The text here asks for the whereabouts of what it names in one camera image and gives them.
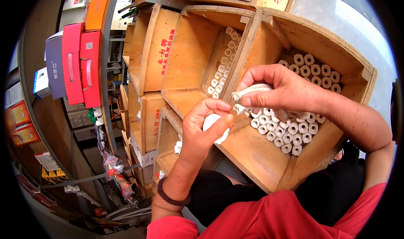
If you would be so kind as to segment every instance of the red sleeve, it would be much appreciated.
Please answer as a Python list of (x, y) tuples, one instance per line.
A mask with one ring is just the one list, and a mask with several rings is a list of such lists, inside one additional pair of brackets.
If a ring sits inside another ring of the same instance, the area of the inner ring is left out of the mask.
[(385, 188), (386, 183), (380, 183), (364, 191), (333, 228), (356, 236), (369, 220)]
[(194, 239), (198, 236), (199, 231), (194, 222), (179, 216), (166, 216), (149, 224), (146, 238)]

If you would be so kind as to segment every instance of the woman's right hand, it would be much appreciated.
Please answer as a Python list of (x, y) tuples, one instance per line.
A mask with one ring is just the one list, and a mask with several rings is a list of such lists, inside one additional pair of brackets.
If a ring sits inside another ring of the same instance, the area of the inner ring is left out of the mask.
[(247, 93), (238, 103), (247, 107), (316, 113), (318, 107), (321, 107), (321, 98), (328, 92), (280, 64), (260, 65), (248, 69), (236, 92), (263, 81), (273, 85), (274, 90)]

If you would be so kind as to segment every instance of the red shirt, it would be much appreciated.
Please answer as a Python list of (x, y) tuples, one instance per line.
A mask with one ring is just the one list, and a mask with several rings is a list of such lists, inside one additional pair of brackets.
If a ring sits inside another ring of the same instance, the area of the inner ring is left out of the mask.
[(149, 224), (147, 238), (353, 238), (372, 215), (385, 187), (381, 183), (364, 191), (332, 227), (317, 223), (295, 192), (282, 190), (259, 201), (228, 206), (200, 236), (194, 222), (166, 216)]

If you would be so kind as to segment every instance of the fingernail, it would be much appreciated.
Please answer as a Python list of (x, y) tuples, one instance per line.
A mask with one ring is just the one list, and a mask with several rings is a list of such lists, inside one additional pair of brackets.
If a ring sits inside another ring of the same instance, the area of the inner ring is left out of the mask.
[(228, 114), (228, 115), (226, 115), (225, 121), (227, 124), (233, 124), (233, 119), (234, 119), (234, 116), (232, 114)]
[(240, 105), (242, 106), (251, 106), (250, 98), (241, 98), (239, 101)]

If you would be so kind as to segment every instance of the woman's left hand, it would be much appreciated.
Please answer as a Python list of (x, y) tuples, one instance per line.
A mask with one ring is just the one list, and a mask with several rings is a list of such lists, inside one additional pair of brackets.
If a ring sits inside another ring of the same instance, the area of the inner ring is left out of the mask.
[[(205, 159), (214, 141), (219, 139), (223, 133), (234, 124), (234, 117), (230, 114), (231, 106), (222, 100), (214, 98), (203, 98), (185, 115), (183, 128), (183, 145), (181, 155), (186, 155), (185, 150), (193, 151), (193, 155), (201, 154)], [(208, 130), (202, 131), (205, 117), (211, 114), (221, 116)]]

